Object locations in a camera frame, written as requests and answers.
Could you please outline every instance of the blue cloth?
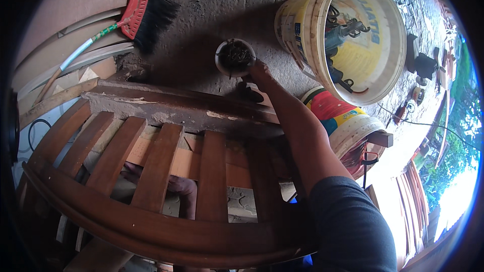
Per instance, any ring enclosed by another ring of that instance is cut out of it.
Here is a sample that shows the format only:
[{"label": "blue cloth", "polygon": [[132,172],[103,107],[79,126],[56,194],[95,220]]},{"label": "blue cloth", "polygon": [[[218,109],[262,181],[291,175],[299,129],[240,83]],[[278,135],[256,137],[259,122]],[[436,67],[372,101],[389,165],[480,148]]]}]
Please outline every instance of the blue cloth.
[{"label": "blue cloth", "polygon": [[324,178],[311,190],[309,203],[321,241],[313,271],[396,271],[390,227],[354,180]]}]

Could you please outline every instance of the black broom bristles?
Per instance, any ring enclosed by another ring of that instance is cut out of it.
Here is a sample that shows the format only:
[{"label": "black broom bristles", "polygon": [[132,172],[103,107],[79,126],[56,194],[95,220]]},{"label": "black broom bristles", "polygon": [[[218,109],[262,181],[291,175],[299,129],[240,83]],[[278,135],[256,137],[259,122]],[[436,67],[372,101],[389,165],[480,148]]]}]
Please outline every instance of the black broom bristles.
[{"label": "black broom bristles", "polygon": [[171,0],[148,0],[138,31],[135,45],[142,54],[152,54],[160,33],[165,31],[177,17],[180,5]]}]

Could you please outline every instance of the broom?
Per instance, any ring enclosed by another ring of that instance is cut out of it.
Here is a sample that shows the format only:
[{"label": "broom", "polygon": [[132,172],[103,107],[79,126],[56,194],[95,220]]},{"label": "broom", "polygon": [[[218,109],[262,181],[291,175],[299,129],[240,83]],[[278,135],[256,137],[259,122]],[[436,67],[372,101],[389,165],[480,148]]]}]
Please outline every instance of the broom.
[{"label": "broom", "polygon": [[173,22],[178,8],[179,4],[171,0],[129,0],[121,21],[105,28],[78,47],[50,77],[34,101],[33,106],[42,100],[52,83],[77,56],[93,44],[94,41],[117,28],[121,28],[121,31],[134,41],[135,46],[139,48],[141,53],[153,53],[154,47],[158,42],[159,33],[166,30]]}]

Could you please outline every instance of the wooden chair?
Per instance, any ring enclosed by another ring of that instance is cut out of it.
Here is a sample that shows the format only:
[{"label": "wooden chair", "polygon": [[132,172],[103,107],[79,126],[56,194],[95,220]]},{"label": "wooden chair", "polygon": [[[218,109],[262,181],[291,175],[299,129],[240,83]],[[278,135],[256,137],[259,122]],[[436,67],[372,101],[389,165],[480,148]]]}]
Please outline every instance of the wooden chair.
[{"label": "wooden chair", "polygon": [[[76,138],[58,168],[54,168],[52,164],[62,148],[93,113],[97,113],[95,118]],[[125,121],[82,185],[75,180],[76,175],[113,118]],[[133,199],[127,205],[109,196],[146,124],[161,130],[154,138]],[[184,130],[205,136],[195,220],[161,214],[170,168]],[[100,80],[46,133],[23,165],[28,177],[24,182],[26,187],[33,184],[75,224],[139,256],[203,268],[261,266],[317,250],[306,203],[283,201],[269,160],[266,139],[281,134],[271,108],[211,94]],[[257,223],[228,222],[226,136],[247,141]]]}]

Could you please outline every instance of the yellow bucket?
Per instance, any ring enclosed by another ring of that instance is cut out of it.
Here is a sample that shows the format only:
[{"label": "yellow bucket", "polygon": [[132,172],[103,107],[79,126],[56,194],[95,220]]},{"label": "yellow bucket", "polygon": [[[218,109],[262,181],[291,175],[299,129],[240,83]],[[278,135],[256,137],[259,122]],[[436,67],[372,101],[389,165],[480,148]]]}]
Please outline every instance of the yellow bucket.
[{"label": "yellow bucket", "polygon": [[[340,23],[351,18],[371,31],[347,38],[332,58],[333,66],[352,79],[351,94],[331,81],[324,51],[324,32],[329,6],[339,10]],[[299,69],[320,82],[332,95],[356,106],[383,99],[395,86],[405,63],[406,32],[393,0],[288,0],[277,11],[275,33]]]}]

